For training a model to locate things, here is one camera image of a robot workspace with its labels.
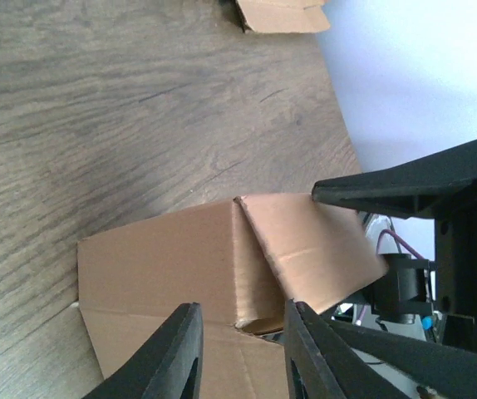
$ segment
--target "wooden floor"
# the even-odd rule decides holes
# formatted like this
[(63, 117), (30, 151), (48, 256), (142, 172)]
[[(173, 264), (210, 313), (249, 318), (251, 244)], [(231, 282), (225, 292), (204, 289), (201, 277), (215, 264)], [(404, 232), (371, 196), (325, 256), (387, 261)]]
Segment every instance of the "wooden floor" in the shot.
[(0, 0), (0, 397), (100, 380), (76, 241), (358, 165), (315, 38), (203, 0)]

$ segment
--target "open cardboard box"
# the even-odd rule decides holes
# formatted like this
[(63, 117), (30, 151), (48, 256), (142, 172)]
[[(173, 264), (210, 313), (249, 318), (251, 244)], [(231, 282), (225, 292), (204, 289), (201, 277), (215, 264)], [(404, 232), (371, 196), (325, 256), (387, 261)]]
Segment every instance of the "open cardboard box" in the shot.
[(80, 309), (104, 377), (180, 303), (204, 319), (203, 398), (288, 397), (285, 298), (317, 313), (380, 278), (355, 212), (310, 195), (248, 195), (97, 234), (78, 244)]

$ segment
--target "cable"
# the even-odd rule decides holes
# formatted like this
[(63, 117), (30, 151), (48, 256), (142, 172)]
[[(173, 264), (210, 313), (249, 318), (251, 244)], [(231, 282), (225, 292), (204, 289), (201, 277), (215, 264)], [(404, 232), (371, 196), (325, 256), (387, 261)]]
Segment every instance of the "cable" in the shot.
[[(394, 233), (397, 234), (396, 232), (396, 227), (394, 226), (394, 221), (391, 219), (391, 218), (388, 218), (390, 220), (390, 228), (391, 228), (391, 231), (393, 231)], [(394, 240), (396, 241), (396, 247), (397, 247), (397, 252), (399, 252), (400, 254), (403, 253), (403, 251), (401, 250), (401, 246), (399, 245), (399, 241), (397, 240)]]
[(364, 319), (364, 315), (366, 314), (366, 308), (367, 308), (366, 305), (362, 305), (362, 309), (361, 309), (361, 311), (358, 313), (357, 320), (355, 320), (355, 324), (356, 324), (357, 326), (362, 325), (362, 320)]
[(385, 234), (390, 235), (398, 244), (404, 247), (408, 252), (410, 252), (416, 259), (425, 259), (423, 255), (413, 249), (404, 239), (402, 239), (395, 231), (390, 229), (384, 229), (379, 233), (379, 238), (377, 239), (376, 253), (379, 253), (379, 248), (381, 247), (381, 241)]

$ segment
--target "white wall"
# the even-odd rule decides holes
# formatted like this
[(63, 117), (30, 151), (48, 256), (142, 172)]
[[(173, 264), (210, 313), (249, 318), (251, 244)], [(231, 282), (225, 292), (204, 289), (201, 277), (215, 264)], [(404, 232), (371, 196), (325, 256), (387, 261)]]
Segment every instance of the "white wall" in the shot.
[[(362, 169), (477, 138), (477, 2), (331, 0), (318, 35)], [(396, 223), (434, 258), (430, 221)]]

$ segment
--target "brown cardboard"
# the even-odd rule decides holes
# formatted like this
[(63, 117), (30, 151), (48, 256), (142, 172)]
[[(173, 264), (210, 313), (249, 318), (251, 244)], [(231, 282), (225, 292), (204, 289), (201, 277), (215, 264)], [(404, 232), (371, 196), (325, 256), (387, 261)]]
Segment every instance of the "brown cardboard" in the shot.
[(258, 33), (317, 33), (329, 29), (325, 0), (237, 0), (246, 29)]
[(381, 277), (354, 212), (310, 195), (248, 195), (106, 231), (78, 244), (80, 309), (105, 377), (180, 303), (204, 318), (203, 398), (287, 397), (285, 298), (317, 311)]

